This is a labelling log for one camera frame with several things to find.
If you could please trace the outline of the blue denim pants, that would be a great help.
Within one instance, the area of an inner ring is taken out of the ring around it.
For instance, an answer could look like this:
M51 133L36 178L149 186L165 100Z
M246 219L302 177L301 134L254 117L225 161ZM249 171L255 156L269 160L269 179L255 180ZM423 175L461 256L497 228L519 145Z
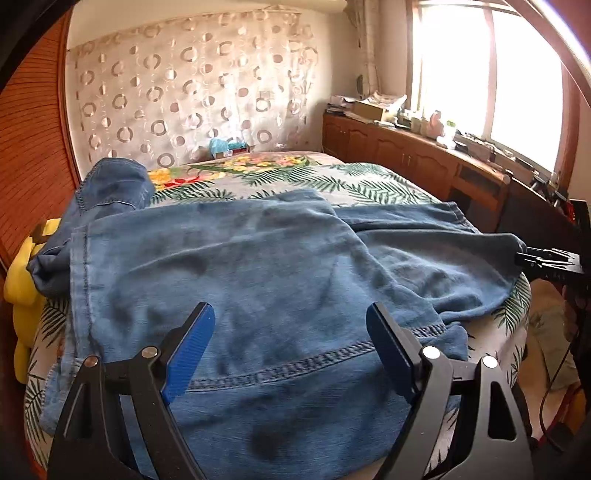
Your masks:
M40 423L54 433L91 355L129 358L199 303L215 326L172 413L211 479L339 479L385 457L409 413L370 341L380 302L452 359L468 324L522 324L522 242L479 232L453 203L334 206L297 189L266 198L155 206L146 169L103 159L30 261L64 298L63 352Z

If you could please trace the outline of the palm leaf print sheet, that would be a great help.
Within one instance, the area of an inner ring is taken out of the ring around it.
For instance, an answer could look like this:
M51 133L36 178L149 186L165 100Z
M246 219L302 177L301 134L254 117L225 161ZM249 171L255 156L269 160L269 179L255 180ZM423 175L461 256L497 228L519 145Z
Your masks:
M436 203L433 195L411 181L371 163L293 167L281 173L235 175L162 191L157 191L149 179L144 203L147 207L158 207L192 202L263 200L300 188L311 188L335 208ZM466 323L469 361L491 353L499 357L508 382L515 383L525 348L530 304L530 285L526 278L520 277L499 307ZM49 461L50 431L57 405L53 395L62 383L58 377L63 372L60 363L70 322L68 297L49 298L46 306L49 305L60 313L61 330L48 348L40 346L38 352L31 355L30 360L36 360L36 366L29 372L24 400L25 439L32 455L32 467L39 477L45 476Z

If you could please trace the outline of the brown wooden sideboard cabinet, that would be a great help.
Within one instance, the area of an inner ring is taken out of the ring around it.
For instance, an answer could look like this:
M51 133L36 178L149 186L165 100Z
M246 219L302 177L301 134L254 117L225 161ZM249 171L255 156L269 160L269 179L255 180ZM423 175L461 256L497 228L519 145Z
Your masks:
M384 166L431 195L458 203L480 230L499 228L510 177L419 135L325 113L322 149L348 163Z

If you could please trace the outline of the yellow plush toy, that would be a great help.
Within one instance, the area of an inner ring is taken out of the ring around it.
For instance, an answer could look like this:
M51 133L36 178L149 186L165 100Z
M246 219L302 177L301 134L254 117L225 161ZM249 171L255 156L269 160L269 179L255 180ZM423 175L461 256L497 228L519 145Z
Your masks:
M27 270L29 261L56 232L60 221L60 218L52 218L34 228L12 260L3 287L4 300L12 305L17 336L14 373L20 384L27 383L29 372L36 366L36 360L30 360L31 355L36 354L40 346L48 348L61 330L60 313L52 305L46 306L47 299L37 291Z

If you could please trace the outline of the pink figurine on sideboard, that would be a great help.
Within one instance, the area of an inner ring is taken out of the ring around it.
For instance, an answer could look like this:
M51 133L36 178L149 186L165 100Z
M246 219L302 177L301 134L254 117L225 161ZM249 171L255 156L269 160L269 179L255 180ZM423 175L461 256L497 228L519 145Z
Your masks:
M445 125L442 121L442 114L439 110L435 110L428 120L426 126L426 136L430 139L436 140L438 137L445 135Z

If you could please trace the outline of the cardboard box on sideboard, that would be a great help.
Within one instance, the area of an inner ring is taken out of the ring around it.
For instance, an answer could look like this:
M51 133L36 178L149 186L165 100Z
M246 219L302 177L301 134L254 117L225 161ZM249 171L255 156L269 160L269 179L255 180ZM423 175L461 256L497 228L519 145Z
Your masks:
M383 121L388 110L382 106L363 101L356 101L353 104L352 112L370 121Z

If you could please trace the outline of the brown wooden wardrobe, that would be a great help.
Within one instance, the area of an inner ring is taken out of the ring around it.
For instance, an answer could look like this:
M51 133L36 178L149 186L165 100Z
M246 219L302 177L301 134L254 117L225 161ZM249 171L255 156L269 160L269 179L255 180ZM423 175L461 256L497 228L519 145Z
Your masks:
M79 186L65 102L67 34L73 7L53 6L44 32L27 39L1 90L1 268L44 219L61 215Z

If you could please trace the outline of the floral pink blanket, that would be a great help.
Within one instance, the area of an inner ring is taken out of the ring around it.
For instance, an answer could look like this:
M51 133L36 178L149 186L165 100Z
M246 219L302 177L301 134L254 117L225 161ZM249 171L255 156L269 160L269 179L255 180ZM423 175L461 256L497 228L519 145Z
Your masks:
M157 191L235 175L270 173L293 167L342 164L334 156L312 151L252 152L221 159L163 167L148 172Z

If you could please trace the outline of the blue toy at headboard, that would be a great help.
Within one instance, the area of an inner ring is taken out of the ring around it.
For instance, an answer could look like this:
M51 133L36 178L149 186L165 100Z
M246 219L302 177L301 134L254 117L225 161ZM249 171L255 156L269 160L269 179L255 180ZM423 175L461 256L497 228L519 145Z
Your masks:
M213 138L209 143L208 150L213 159L221 159L238 153L249 152L250 146L243 141L225 141Z

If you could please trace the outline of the circle pattern curtain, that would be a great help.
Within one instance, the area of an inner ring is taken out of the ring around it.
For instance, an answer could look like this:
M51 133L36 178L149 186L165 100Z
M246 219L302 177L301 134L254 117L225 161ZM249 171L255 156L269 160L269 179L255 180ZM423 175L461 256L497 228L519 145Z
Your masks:
M104 35L73 47L66 71L80 172L107 157L154 170L211 158L213 138L303 148L318 49L300 12L263 7Z

